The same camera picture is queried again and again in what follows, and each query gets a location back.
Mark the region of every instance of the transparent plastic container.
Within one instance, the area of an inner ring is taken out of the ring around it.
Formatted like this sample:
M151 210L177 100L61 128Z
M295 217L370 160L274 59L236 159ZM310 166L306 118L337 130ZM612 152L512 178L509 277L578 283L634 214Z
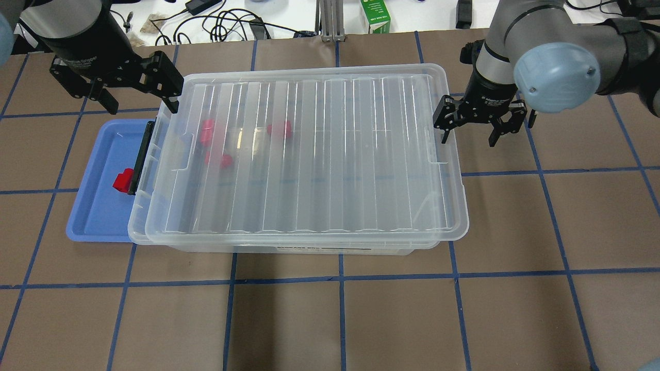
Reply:
M468 229L433 64L211 73L162 106L135 195L137 244L189 252L406 255Z

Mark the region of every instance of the blue tray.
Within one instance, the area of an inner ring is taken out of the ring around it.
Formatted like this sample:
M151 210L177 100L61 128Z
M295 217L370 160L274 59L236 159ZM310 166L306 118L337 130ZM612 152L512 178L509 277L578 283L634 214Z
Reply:
M80 242L130 242L128 219L135 196L112 187L135 165L147 119L115 119L98 132L67 223L67 236Z

